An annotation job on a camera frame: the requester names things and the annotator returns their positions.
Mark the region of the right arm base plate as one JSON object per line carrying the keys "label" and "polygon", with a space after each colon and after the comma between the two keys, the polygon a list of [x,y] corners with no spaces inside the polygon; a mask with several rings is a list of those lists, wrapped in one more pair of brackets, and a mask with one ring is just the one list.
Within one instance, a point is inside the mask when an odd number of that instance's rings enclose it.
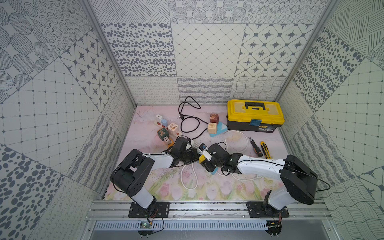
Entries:
{"label": "right arm base plate", "polygon": [[250,218],[288,218],[290,216],[288,209],[284,207],[282,210],[276,210],[264,204],[263,202],[247,202],[246,207],[248,209]]}

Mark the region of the orange power strip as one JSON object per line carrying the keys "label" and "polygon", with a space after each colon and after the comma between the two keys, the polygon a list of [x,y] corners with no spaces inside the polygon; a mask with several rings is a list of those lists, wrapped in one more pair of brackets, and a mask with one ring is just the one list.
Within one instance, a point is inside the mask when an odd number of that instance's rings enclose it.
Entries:
{"label": "orange power strip", "polygon": [[168,148],[172,147],[174,145],[174,141],[171,138],[164,137],[164,143]]}

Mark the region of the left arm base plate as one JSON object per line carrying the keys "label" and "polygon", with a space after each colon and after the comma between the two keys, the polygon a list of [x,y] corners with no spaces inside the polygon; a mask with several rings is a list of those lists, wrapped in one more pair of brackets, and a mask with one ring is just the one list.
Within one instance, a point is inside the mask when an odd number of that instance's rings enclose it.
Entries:
{"label": "left arm base plate", "polygon": [[170,202],[155,202],[148,208],[141,207],[138,203],[131,203],[129,218],[168,218]]}

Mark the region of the yellow plug adapter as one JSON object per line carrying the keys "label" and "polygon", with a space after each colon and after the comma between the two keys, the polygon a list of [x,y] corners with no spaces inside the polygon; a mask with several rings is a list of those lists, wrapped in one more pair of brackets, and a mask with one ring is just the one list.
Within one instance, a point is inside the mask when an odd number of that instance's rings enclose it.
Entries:
{"label": "yellow plug adapter", "polygon": [[202,155],[199,157],[199,164],[202,165],[204,161],[210,161],[212,158],[211,154],[207,151],[203,151]]}

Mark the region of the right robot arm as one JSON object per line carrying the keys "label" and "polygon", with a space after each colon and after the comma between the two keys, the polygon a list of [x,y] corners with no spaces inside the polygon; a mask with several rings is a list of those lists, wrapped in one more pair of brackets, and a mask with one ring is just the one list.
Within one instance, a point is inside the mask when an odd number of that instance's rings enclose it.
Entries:
{"label": "right robot arm", "polygon": [[262,205],[265,212],[278,213],[295,202],[312,205],[315,201],[318,175],[295,156],[265,160],[240,153],[229,154],[218,143],[210,147],[201,145],[199,149],[206,158],[201,165],[208,172],[220,168],[229,174],[253,174],[281,180],[281,187],[266,194]]}

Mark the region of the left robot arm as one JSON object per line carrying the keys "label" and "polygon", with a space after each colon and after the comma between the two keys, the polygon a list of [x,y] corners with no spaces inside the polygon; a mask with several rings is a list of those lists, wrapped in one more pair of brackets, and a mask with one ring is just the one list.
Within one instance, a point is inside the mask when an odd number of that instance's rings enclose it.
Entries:
{"label": "left robot arm", "polygon": [[114,188],[126,194],[141,208],[153,210],[156,198],[148,192],[144,184],[149,174],[157,169],[171,169],[193,164],[200,153],[193,147],[188,137],[179,137],[167,150],[156,154],[132,150],[115,168],[110,176]]}

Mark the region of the green dragon cube socket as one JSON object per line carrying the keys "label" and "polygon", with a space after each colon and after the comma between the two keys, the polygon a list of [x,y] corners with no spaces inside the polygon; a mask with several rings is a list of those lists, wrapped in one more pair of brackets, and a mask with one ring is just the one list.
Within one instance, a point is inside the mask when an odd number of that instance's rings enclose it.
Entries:
{"label": "green dragon cube socket", "polygon": [[159,138],[164,142],[165,138],[169,138],[169,132],[166,128],[161,128],[157,131]]}

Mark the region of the blue power strip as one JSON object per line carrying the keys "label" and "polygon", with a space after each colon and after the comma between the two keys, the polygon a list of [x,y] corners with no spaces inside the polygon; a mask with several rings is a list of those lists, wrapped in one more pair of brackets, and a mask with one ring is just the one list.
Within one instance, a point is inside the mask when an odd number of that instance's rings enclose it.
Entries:
{"label": "blue power strip", "polygon": [[219,152],[218,152],[218,147],[220,145],[218,143],[215,143],[211,145],[209,148],[205,148],[203,151],[207,151],[211,154],[212,158],[210,161],[204,161],[202,166],[207,170],[209,173],[212,175],[215,174],[218,168],[218,162],[219,162]]}

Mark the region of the teal power strip base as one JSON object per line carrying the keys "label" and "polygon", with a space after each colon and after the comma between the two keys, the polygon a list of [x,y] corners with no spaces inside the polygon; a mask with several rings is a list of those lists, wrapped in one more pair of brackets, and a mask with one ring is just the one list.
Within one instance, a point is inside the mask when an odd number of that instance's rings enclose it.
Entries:
{"label": "teal power strip base", "polygon": [[228,126],[227,125],[225,125],[225,124],[223,124],[222,122],[219,122],[218,124],[217,124],[217,133],[216,134],[210,134],[210,137],[215,137],[215,136],[217,136],[217,135],[220,135],[220,134],[223,134],[223,133],[225,133],[227,130],[228,130]]}

